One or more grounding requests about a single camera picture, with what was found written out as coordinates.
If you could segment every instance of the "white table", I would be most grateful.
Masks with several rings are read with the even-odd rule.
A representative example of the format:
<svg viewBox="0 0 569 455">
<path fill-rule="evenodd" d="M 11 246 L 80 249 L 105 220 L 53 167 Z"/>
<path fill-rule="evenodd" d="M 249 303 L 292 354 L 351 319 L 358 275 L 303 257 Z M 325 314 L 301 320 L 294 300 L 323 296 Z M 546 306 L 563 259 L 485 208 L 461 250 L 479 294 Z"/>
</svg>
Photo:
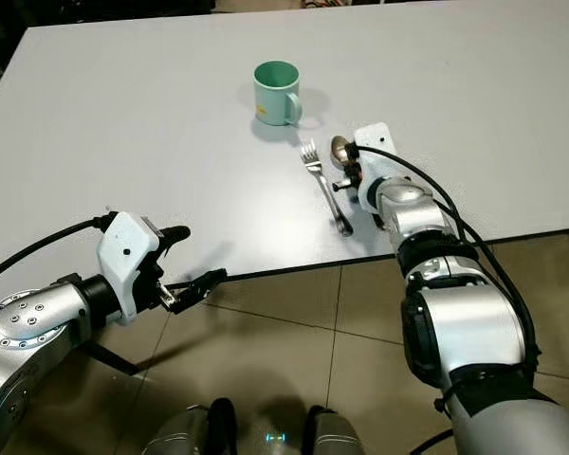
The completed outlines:
<svg viewBox="0 0 569 455">
<path fill-rule="evenodd" d="M 299 130 L 253 119 L 252 71 L 302 73 Z M 0 83 L 0 261 L 109 205 L 193 235 L 166 282 L 392 253 L 342 192 L 341 238 L 295 145 L 386 121 L 487 239 L 569 228 L 569 1 L 457 1 L 28 30 Z M 29 257 L 0 296 L 94 273 L 96 232 Z"/>
</svg>

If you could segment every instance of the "tile floor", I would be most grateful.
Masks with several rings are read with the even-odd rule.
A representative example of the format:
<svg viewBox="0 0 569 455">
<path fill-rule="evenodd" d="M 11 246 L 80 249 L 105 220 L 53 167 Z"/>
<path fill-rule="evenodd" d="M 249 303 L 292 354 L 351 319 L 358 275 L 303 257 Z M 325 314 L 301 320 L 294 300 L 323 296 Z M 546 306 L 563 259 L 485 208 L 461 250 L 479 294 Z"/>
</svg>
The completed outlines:
<svg viewBox="0 0 569 455">
<path fill-rule="evenodd" d="M 222 11 L 292 9 L 297 0 L 219 0 Z M 569 409 L 569 235 L 494 251 L 525 295 L 541 356 L 537 387 Z M 102 344 L 147 369 L 118 373 L 72 353 L 41 384 L 5 455 L 139 454 L 174 413 L 234 402 L 241 453 L 299 453 L 306 411 L 339 410 L 367 454 L 405 453 L 448 427 L 436 391 L 408 371 L 394 261 L 329 267 L 221 286 L 178 317 L 160 309 Z M 265 442 L 284 431 L 285 445 Z M 454 453 L 451 440 L 432 453 Z"/>
</svg>

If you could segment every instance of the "black wire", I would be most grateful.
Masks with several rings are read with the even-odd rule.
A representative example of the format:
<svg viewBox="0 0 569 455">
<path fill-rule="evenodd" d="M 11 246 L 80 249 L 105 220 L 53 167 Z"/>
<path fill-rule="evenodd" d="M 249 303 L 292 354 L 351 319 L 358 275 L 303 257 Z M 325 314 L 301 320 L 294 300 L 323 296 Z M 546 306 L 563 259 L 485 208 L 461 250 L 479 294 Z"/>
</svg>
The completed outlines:
<svg viewBox="0 0 569 455">
<path fill-rule="evenodd" d="M 493 283 L 493 285 L 494 285 L 495 287 L 497 287 L 498 290 L 499 290 L 502 294 L 504 294 L 504 296 L 505 296 L 508 300 L 512 300 L 512 297 L 510 296 L 510 293 L 507 291 L 507 289 L 505 289 L 505 288 L 502 286 L 502 284 L 501 284 L 500 282 L 498 282 L 497 279 L 496 279 L 493 275 L 491 275 L 491 274 L 488 272 L 488 270 L 486 270 L 484 267 L 483 267 L 483 273 L 485 274 L 485 276 L 486 276 L 487 278 L 489 278 L 489 280 Z"/>
<path fill-rule="evenodd" d="M 12 267 L 13 265 L 17 264 L 26 256 L 29 256 L 34 251 L 37 251 L 44 246 L 52 244 L 53 242 L 56 242 L 59 239 L 63 239 L 63 237 L 67 237 L 68 235 L 78 232 L 79 230 L 95 227 L 96 223 L 97 223 L 96 219 L 83 221 L 81 223 L 78 223 L 77 225 L 66 227 L 65 229 L 55 232 L 54 234 L 50 234 L 48 237 L 45 237 L 44 239 L 39 240 L 38 242 L 30 246 L 26 246 L 21 251 L 13 254 L 8 259 L 0 263 L 0 274 L 5 270 L 7 270 L 9 267 Z"/>
<path fill-rule="evenodd" d="M 441 441 L 450 438 L 453 435 L 452 428 L 446 429 L 445 431 L 438 433 L 436 436 L 432 436 L 428 441 L 422 443 L 417 448 L 411 451 L 411 455 L 420 455 L 432 446 L 436 446 Z"/>
<path fill-rule="evenodd" d="M 430 177 L 429 175 L 424 173 L 418 167 L 411 164 L 409 161 L 401 158 L 400 156 L 392 155 L 388 152 L 384 152 L 383 150 L 379 150 L 379 149 L 376 149 L 374 147 L 366 147 L 364 145 L 355 145 L 355 147 L 358 150 L 364 150 L 365 152 L 371 152 L 372 154 L 381 155 L 381 156 L 384 156 L 388 159 L 391 159 L 392 161 L 400 164 L 401 166 L 404 166 L 405 168 L 409 169 L 410 171 L 416 173 L 421 178 L 426 180 L 430 184 L 430 186 L 433 187 L 436 190 L 436 192 L 438 192 L 441 195 L 441 197 L 443 199 L 445 199 L 445 202 L 447 202 L 447 205 L 450 207 L 450 211 L 452 212 L 451 218 L 453 218 L 453 221 L 455 222 L 455 226 L 457 227 L 457 235 L 459 236 L 459 239 L 462 242 L 467 241 L 466 240 L 466 233 L 464 232 L 464 229 L 463 229 L 463 226 L 461 223 L 461 217 L 459 216 L 459 211 L 457 211 L 457 206 L 455 206 L 455 203 L 450 198 L 449 194 L 443 189 L 443 187 L 441 187 L 432 177 Z"/>
<path fill-rule="evenodd" d="M 434 201 L 436 205 L 444 211 L 449 216 L 454 216 L 452 210 L 446 207 L 439 201 Z M 533 384 L 533 373 L 537 370 L 538 366 L 538 355 L 540 354 L 540 348 L 537 345 L 535 339 L 535 327 L 533 326 L 533 319 L 531 318 L 531 314 L 529 313 L 529 309 L 527 308 L 526 303 L 524 302 L 523 296 L 519 292 L 518 288 L 514 284 L 514 282 L 510 279 L 508 274 L 505 272 L 502 265 L 499 263 L 495 255 L 491 252 L 488 245 L 482 239 L 482 237 L 470 226 L 466 223 L 462 218 L 459 219 L 461 225 L 465 231 L 468 232 L 470 237 L 474 239 L 476 245 L 483 251 L 486 259 L 489 261 L 493 270 L 498 277 L 502 280 L 504 287 L 508 290 L 506 296 L 509 298 L 510 304 L 514 308 L 514 311 L 519 316 L 519 320 L 521 321 L 521 325 L 523 326 L 523 332 L 525 337 L 525 357 L 528 363 L 530 370 L 527 372 L 531 384 Z"/>
<path fill-rule="evenodd" d="M 462 242 L 467 243 L 468 240 L 466 239 L 466 232 L 474 239 L 476 245 L 483 251 L 487 260 L 495 270 L 495 273 L 500 277 L 504 287 L 508 290 L 508 293 L 505 293 L 507 297 L 509 297 L 510 304 L 514 308 L 519 320 L 521 321 L 521 325 L 523 327 L 523 333 L 525 337 L 525 362 L 527 364 L 527 377 L 531 384 L 533 384 L 533 373 L 537 370 L 538 366 L 538 355 L 541 353 L 540 348 L 538 348 L 536 339 L 535 339 L 535 328 L 533 326 L 533 319 L 527 309 L 527 306 L 524 302 L 523 296 L 517 289 L 514 282 L 510 279 L 508 274 L 505 272 L 504 268 L 500 265 L 497 258 L 493 255 L 491 250 L 486 245 L 485 241 L 481 238 L 481 236 L 474 230 L 468 223 L 466 223 L 459 214 L 457 207 L 453 203 L 450 196 L 447 194 L 445 190 L 429 175 L 424 173 L 421 169 L 417 168 L 407 160 L 389 154 L 388 152 L 384 152 L 382 150 L 373 148 L 373 147 L 365 147 L 362 145 L 356 145 L 355 147 L 357 150 L 364 150 L 366 152 L 371 152 L 377 155 L 384 156 L 386 158 L 391 159 L 392 161 L 404 166 L 405 168 L 411 170 L 412 172 L 419 175 L 423 178 L 426 182 L 428 182 L 447 202 L 447 206 L 442 204 L 441 202 L 434 200 L 434 202 L 438 205 L 438 207 L 444 211 L 448 216 L 450 216 L 455 225 L 457 227 L 457 232 L 459 238 Z"/>
</svg>

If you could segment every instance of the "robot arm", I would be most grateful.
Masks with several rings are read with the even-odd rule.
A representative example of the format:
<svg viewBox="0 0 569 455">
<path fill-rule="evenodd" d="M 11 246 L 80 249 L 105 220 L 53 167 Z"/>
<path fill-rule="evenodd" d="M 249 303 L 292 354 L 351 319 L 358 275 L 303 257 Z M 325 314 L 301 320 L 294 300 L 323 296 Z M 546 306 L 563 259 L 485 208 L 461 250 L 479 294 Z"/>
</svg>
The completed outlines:
<svg viewBox="0 0 569 455">
<path fill-rule="evenodd" d="M 34 386 L 93 330 L 113 321 L 127 325 L 159 304 L 178 314 L 226 278 L 224 269 L 208 272 L 176 294 L 160 282 L 163 271 L 156 261 L 189 235 L 187 227 L 158 230 L 145 218 L 121 212 L 98 247 L 101 275 L 69 275 L 0 301 L 0 451 Z"/>
<path fill-rule="evenodd" d="M 450 415 L 458 451 L 569 454 L 569 414 L 533 389 L 530 318 L 460 241 L 431 191 L 358 145 L 395 155 L 388 127 L 356 131 L 345 155 L 334 155 L 390 234 L 406 282 L 405 356 L 416 377 L 442 391 L 435 404 Z"/>
</svg>

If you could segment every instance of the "metal fork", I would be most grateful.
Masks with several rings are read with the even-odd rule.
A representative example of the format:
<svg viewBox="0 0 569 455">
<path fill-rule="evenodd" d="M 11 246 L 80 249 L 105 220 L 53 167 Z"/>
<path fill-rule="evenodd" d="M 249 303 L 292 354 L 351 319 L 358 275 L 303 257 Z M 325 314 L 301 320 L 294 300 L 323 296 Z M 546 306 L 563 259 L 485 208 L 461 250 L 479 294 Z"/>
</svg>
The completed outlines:
<svg viewBox="0 0 569 455">
<path fill-rule="evenodd" d="M 333 218 L 335 218 L 335 226 L 337 227 L 340 234 L 344 237 L 352 235 L 354 230 L 352 225 L 346 219 L 345 215 L 338 206 L 331 190 L 329 190 L 329 185 L 326 182 L 326 178 L 322 174 L 322 164 L 319 159 L 319 154 L 316 152 L 316 144 L 314 139 L 302 142 L 302 161 L 305 168 L 316 177 L 319 184 L 321 185 L 322 193 L 326 197 L 326 202 L 329 204 L 329 209 L 333 213 Z"/>
</svg>

